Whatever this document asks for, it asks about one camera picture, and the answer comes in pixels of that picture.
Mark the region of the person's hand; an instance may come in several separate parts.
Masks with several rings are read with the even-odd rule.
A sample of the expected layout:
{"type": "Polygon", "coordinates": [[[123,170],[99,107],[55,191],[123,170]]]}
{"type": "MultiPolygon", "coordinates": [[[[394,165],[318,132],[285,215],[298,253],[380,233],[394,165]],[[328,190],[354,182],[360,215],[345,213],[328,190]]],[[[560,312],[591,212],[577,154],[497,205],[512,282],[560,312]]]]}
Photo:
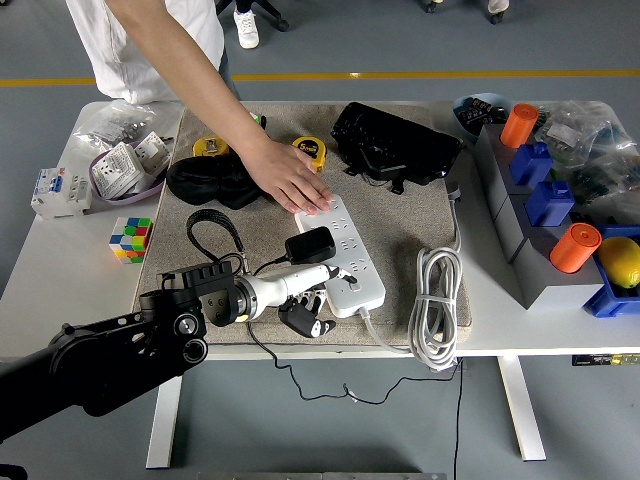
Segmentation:
{"type": "Polygon", "coordinates": [[[314,215],[329,209],[333,195],[299,149],[265,138],[238,153],[260,189],[288,212],[314,215]]]}

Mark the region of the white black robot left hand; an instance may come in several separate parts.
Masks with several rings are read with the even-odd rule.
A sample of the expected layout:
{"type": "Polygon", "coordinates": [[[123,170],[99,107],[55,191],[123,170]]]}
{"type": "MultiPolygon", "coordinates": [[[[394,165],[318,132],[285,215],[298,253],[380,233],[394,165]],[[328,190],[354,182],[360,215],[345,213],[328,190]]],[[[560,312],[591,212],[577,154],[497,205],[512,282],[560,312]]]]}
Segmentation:
{"type": "Polygon", "coordinates": [[[237,320],[245,317],[252,321],[267,307],[277,307],[280,321],[297,334],[311,339],[324,336],[336,322],[319,320],[317,315],[326,297],[325,282],[334,278],[357,284],[346,270],[324,264],[295,265],[263,277],[239,277],[237,320]]]}

